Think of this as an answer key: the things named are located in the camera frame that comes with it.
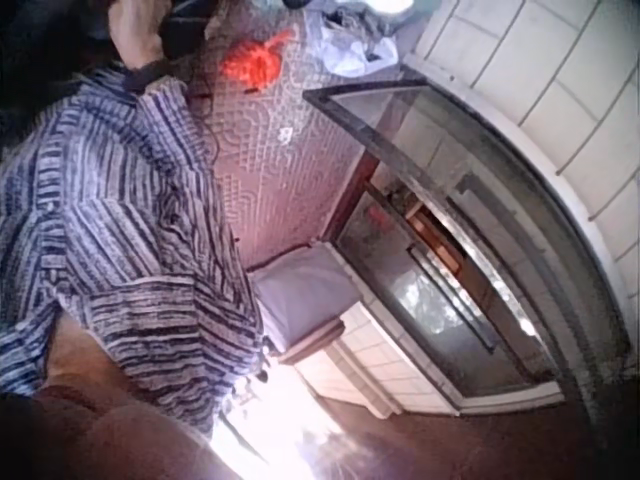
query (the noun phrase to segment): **brown floor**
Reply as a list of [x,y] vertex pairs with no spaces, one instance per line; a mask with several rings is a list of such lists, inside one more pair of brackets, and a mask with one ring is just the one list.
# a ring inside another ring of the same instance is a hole
[[[384,421],[342,402],[327,400],[326,408],[352,441],[376,455],[373,462],[343,457],[325,465],[319,478],[596,478],[593,450],[567,406],[468,418],[403,414]],[[337,441],[324,448],[339,448]]]

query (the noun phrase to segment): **person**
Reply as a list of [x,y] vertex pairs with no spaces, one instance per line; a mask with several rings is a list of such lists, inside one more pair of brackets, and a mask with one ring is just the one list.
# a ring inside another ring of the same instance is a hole
[[169,6],[117,0],[125,68],[87,76],[2,150],[0,451],[15,478],[233,478],[206,437],[262,322],[216,152],[164,60]]

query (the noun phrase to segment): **door glass panel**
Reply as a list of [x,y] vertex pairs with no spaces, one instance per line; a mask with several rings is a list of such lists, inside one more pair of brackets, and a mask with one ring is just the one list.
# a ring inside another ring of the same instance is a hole
[[461,294],[453,277],[438,277],[437,268],[367,194],[338,247],[464,396],[505,393],[530,384],[468,294]]

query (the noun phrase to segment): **glass door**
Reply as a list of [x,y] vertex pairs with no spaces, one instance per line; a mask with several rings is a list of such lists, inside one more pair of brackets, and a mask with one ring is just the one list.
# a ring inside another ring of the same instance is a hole
[[527,159],[425,79],[305,98],[380,162],[334,243],[462,396],[555,380],[595,401],[585,385],[628,339],[588,242]]

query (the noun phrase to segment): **tiled floor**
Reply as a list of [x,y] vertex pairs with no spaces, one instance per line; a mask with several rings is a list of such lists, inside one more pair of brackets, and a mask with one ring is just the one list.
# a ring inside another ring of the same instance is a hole
[[[217,136],[216,174],[227,215],[245,265],[253,266],[321,233],[361,149],[302,99],[305,89],[344,82],[307,53],[302,13],[264,12],[249,1],[231,3],[203,54],[213,106],[197,98],[193,106]],[[216,73],[238,40],[266,40],[285,28],[293,29],[295,37],[282,50],[282,73],[275,85],[247,94],[245,87]],[[396,69],[389,69],[375,78],[396,75]],[[191,94],[198,97],[206,87],[198,75]]]

